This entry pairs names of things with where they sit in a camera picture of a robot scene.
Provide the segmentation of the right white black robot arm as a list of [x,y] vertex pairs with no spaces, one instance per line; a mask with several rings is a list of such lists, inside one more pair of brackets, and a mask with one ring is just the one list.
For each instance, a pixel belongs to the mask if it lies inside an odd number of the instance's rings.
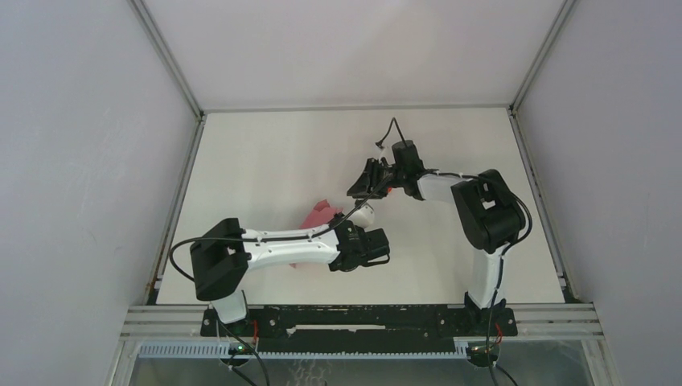
[[480,253],[473,264],[473,283],[465,295],[474,305],[464,314],[465,324],[474,334],[486,334],[497,322],[492,308],[503,302],[504,258],[532,230],[528,207],[496,169],[477,175],[428,169],[411,140],[397,142],[391,150],[393,162],[385,158],[366,161],[347,196],[382,199],[399,188],[420,201],[454,205],[466,239]]

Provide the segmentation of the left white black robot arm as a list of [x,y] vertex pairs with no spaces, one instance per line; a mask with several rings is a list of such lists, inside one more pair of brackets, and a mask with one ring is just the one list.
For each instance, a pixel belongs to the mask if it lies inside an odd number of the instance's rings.
[[238,219],[228,218],[190,246],[195,295],[211,304],[220,325],[232,335],[244,334],[252,322],[238,290],[247,272],[301,263],[350,272],[385,264],[389,253],[384,230],[366,231],[343,217],[314,228],[277,232],[242,228]]

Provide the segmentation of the pink cardboard box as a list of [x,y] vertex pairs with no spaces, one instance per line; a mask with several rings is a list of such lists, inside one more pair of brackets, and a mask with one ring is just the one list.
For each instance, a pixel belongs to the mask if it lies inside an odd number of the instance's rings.
[[330,204],[326,199],[317,202],[300,225],[300,229],[315,228],[330,223],[343,208]]

